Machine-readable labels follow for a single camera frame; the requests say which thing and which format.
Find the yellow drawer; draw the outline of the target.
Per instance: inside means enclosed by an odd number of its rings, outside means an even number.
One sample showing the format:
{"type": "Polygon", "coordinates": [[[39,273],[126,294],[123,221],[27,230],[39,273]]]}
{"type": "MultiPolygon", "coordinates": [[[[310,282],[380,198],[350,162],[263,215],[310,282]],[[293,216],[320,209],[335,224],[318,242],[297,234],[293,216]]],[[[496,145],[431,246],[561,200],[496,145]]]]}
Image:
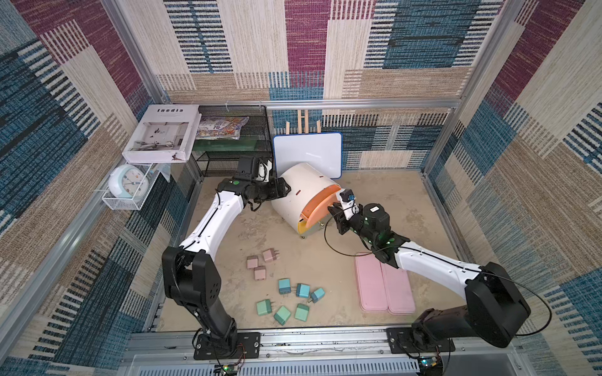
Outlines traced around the yellow drawer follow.
{"type": "Polygon", "coordinates": [[[325,226],[324,220],[320,220],[320,221],[314,223],[312,226],[310,226],[305,219],[301,219],[297,224],[297,232],[298,232],[299,236],[304,238],[304,237],[308,237],[308,236],[312,235],[313,233],[317,233],[317,232],[323,230],[324,226],[325,226]]]}

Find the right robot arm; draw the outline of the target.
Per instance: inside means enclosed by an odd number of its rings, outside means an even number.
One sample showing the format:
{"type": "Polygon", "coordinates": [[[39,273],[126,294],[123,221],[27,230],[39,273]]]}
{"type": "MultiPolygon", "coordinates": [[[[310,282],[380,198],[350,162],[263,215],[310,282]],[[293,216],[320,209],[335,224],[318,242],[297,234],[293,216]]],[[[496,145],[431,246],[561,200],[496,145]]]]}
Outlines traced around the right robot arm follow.
{"type": "Polygon", "coordinates": [[[425,350],[453,338],[480,338],[507,347],[531,315],[531,308],[506,270],[496,263],[479,266],[428,250],[395,233],[390,216],[379,204],[329,206],[340,234],[357,235],[382,265],[402,269],[443,286],[463,304],[425,310],[413,323],[410,337],[425,350]]]}

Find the pink tray right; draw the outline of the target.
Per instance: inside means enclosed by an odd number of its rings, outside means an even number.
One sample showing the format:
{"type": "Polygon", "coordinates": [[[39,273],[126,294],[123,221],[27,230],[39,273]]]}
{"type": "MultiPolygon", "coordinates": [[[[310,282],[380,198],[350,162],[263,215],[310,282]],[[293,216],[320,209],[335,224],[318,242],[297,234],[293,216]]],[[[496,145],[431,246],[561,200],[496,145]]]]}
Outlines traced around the pink tray right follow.
{"type": "Polygon", "coordinates": [[[387,264],[382,264],[381,270],[387,298],[387,311],[398,316],[414,314],[415,301],[407,272],[387,264]]]}

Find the white round drawer cabinet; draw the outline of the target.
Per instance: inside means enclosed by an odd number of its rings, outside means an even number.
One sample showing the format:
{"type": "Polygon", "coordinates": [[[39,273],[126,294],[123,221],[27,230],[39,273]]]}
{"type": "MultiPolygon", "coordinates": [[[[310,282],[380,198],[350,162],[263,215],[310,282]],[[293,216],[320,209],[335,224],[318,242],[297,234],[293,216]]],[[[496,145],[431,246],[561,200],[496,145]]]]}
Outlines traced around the white round drawer cabinet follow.
{"type": "Polygon", "coordinates": [[[286,197],[272,201],[272,207],[297,232],[300,214],[306,204],[327,186],[337,184],[307,163],[299,163],[282,177],[291,187],[286,197]]]}

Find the blue framed whiteboard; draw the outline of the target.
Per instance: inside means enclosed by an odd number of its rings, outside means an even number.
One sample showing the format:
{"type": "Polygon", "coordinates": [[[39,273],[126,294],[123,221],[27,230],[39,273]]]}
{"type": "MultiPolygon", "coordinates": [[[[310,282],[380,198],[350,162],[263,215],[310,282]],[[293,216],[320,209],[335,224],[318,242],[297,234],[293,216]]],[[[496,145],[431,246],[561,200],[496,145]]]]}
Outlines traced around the blue framed whiteboard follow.
{"type": "Polygon", "coordinates": [[[309,164],[332,180],[339,179],[343,172],[341,133],[275,136],[273,151],[278,177],[299,163],[309,164]]]}

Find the orange drawer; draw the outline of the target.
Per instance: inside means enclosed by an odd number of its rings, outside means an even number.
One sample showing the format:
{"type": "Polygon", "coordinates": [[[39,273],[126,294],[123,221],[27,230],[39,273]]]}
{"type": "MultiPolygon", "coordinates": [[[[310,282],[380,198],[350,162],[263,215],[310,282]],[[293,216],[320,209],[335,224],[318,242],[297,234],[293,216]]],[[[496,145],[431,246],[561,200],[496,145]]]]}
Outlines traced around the orange drawer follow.
{"type": "Polygon", "coordinates": [[[338,202],[336,194],[340,191],[341,186],[332,184],[317,193],[302,210],[301,219],[305,219],[310,226],[322,220],[329,214],[329,205],[338,202]]]}

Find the teal blue plug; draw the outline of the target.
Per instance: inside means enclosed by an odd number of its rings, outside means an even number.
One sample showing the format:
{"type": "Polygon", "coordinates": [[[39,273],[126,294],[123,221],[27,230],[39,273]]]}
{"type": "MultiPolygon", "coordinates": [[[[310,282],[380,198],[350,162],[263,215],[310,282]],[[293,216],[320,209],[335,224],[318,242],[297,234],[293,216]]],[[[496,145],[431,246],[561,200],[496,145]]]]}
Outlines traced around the teal blue plug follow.
{"type": "Polygon", "coordinates": [[[292,292],[291,281],[289,278],[280,279],[277,282],[277,287],[280,295],[287,295],[292,292]]]}
{"type": "Polygon", "coordinates": [[[320,300],[322,300],[325,297],[325,290],[323,288],[318,288],[314,291],[312,291],[312,293],[310,293],[310,298],[309,298],[309,302],[319,302],[320,300]]]}
{"type": "Polygon", "coordinates": [[[310,297],[310,285],[301,283],[296,285],[296,297],[308,299],[310,297]]]}

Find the colourful snack bag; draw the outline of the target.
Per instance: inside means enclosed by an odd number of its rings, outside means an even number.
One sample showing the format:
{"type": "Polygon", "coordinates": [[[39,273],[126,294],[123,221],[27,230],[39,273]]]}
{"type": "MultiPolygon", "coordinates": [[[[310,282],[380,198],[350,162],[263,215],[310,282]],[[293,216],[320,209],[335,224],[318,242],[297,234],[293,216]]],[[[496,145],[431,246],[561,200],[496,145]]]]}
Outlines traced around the colourful snack bag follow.
{"type": "Polygon", "coordinates": [[[203,117],[195,139],[240,139],[249,117],[203,117]]]}

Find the pink tray left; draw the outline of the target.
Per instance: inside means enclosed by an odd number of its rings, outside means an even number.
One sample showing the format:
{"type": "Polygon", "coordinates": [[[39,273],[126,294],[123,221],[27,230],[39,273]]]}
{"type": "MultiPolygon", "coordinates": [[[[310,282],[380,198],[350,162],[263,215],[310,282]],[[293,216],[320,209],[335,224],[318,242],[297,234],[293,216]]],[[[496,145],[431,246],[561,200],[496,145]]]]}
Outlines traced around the pink tray left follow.
{"type": "Polygon", "coordinates": [[[354,260],[362,310],[368,313],[386,312],[388,302],[381,262],[372,254],[364,252],[357,253],[354,260]]]}

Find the white alarm clock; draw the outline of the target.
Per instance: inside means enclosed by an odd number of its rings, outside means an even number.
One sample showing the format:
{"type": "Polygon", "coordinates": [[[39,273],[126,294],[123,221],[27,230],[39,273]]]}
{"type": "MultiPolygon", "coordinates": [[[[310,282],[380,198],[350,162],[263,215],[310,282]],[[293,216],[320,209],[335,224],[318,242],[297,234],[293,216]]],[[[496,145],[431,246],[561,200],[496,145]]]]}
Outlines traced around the white alarm clock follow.
{"type": "Polygon", "coordinates": [[[149,186],[146,173],[131,164],[117,167],[108,180],[108,189],[117,198],[138,199],[147,193],[149,186]]]}

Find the pink tray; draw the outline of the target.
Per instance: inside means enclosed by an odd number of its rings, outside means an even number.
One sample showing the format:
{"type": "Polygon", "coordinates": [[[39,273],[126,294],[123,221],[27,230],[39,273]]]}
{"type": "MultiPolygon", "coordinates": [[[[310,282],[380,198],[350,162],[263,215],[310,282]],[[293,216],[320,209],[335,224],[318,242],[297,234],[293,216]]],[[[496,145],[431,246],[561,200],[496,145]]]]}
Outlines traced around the pink tray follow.
{"type": "Polygon", "coordinates": [[[407,272],[387,264],[382,264],[381,270],[387,298],[387,311],[398,316],[414,314],[415,301],[407,272]]]}
{"type": "Polygon", "coordinates": [[[362,310],[368,313],[386,312],[388,302],[381,262],[372,254],[364,252],[357,253],[354,260],[362,310]]]}

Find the pink plug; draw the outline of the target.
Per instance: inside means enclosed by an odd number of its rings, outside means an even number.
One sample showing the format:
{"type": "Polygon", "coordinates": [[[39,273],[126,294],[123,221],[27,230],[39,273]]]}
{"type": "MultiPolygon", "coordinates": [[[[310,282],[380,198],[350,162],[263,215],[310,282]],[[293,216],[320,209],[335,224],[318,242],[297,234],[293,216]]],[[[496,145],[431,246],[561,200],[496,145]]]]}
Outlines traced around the pink plug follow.
{"type": "Polygon", "coordinates": [[[262,252],[263,260],[265,263],[272,263],[279,257],[279,252],[274,248],[269,248],[262,252]]]}
{"type": "Polygon", "coordinates": [[[246,267],[248,269],[255,269],[259,265],[260,265],[260,261],[256,255],[249,256],[246,260],[246,267]]]}
{"type": "Polygon", "coordinates": [[[257,266],[257,268],[253,269],[253,277],[256,281],[266,280],[267,268],[265,266],[257,266]]]}

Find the green plug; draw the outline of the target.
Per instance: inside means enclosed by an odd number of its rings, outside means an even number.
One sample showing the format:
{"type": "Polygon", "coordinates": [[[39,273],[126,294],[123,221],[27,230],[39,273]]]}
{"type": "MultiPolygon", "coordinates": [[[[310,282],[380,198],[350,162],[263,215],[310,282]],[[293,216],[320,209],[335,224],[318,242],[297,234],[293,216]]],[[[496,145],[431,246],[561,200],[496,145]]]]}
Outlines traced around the green plug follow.
{"type": "Polygon", "coordinates": [[[294,318],[298,321],[307,322],[309,317],[310,307],[302,303],[296,306],[294,318]]]}
{"type": "Polygon", "coordinates": [[[266,316],[271,314],[273,312],[273,304],[271,300],[264,299],[262,301],[257,302],[256,312],[258,316],[266,316]]]}
{"type": "Polygon", "coordinates": [[[281,306],[274,314],[274,319],[281,326],[284,326],[287,323],[288,319],[291,317],[291,315],[292,313],[287,307],[281,306]]]}

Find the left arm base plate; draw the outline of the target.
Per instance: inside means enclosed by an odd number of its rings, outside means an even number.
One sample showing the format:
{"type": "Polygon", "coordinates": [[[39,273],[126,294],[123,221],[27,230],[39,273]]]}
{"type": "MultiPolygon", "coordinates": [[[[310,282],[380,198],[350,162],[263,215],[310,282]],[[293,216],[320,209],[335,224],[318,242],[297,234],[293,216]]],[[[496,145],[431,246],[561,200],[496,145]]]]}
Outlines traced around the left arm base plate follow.
{"type": "Polygon", "coordinates": [[[194,337],[194,360],[248,360],[260,355],[260,332],[233,332],[224,338],[201,332],[194,337]]]}

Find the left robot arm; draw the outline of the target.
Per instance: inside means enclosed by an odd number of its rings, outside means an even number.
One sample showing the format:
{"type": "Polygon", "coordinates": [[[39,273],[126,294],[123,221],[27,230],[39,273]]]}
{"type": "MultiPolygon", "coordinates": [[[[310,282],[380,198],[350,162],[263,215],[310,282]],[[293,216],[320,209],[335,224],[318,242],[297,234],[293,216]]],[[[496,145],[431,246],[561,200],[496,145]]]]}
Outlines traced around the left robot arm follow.
{"type": "Polygon", "coordinates": [[[202,329],[199,337],[211,349],[230,355],[238,347],[236,321],[219,300],[222,280],[215,264],[219,245],[245,207],[257,210],[263,202],[286,197],[290,192],[283,178],[268,182],[225,179],[194,231],[179,246],[163,252],[166,297],[195,317],[202,329]]]}

